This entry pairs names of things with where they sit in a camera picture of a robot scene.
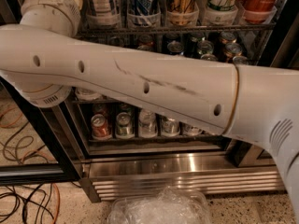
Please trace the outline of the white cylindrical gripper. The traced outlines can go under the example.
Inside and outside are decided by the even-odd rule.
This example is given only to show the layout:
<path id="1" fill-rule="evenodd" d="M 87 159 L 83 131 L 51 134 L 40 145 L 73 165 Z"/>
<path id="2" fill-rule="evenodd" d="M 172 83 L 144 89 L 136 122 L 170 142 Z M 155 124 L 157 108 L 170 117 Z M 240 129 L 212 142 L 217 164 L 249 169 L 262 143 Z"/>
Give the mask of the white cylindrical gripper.
<path id="1" fill-rule="evenodd" d="M 24 0 L 20 24 L 66 36 L 75 36 L 83 0 Z"/>

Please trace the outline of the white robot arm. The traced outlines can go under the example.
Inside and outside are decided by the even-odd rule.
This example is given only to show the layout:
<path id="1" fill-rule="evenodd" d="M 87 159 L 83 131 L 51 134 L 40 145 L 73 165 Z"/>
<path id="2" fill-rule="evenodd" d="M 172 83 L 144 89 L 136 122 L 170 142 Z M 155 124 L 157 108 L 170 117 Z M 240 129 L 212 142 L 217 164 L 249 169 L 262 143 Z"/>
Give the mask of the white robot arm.
<path id="1" fill-rule="evenodd" d="M 53 107 L 74 87 L 252 143 L 274 159 L 299 216 L 299 71 L 194 60 L 79 41 L 46 23 L 0 27 L 0 76 L 32 105 Z"/>

